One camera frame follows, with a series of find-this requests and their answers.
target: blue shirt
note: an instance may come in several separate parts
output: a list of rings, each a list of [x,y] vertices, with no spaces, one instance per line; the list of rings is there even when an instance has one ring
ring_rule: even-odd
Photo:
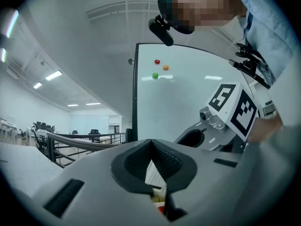
[[[298,38],[274,0],[241,1],[248,9],[240,18],[244,39],[264,58],[258,69],[272,85],[293,57]]]

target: black whiteboard edge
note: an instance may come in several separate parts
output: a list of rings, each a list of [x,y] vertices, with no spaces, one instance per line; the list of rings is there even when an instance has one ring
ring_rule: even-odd
[[[164,43],[137,43],[136,49],[135,49],[135,60],[134,60],[134,76],[133,76],[133,104],[132,104],[132,141],[138,141],[138,122],[137,122],[137,79],[138,79],[138,53],[139,53],[139,45],[140,44],[164,44]],[[182,46],[187,48],[194,48],[197,50],[201,50],[204,52],[207,52],[209,54],[213,54],[215,56],[218,56],[220,58],[223,58],[217,54],[211,53],[209,51],[203,50],[201,48],[195,48],[187,45],[181,45],[181,44],[174,44],[176,46]]]

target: white floor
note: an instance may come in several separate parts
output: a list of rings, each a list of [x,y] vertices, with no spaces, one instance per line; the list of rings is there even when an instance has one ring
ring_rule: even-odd
[[[34,146],[0,142],[0,169],[10,185],[28,196],[62,168],[52,163]]]

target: black and white pattern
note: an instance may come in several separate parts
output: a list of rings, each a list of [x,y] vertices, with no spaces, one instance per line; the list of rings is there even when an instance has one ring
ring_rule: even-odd
[[[248,94],[242,90],[239,102],[231,118],[233,125],[246,137],[256,115],[257,107]]]
[[[216,94],[212,97],[209,105],[215,110],[220,111],[226,104],[236,85],[221,84]]]

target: person's hand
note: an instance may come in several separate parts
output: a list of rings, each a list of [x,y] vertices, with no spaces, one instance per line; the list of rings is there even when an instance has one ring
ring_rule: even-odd
[[[247,143],[257,143],[267,139],[273,132],[280,130],[282,121],[277,115],[270,119],[256,118],[251,132],[248,136]]]

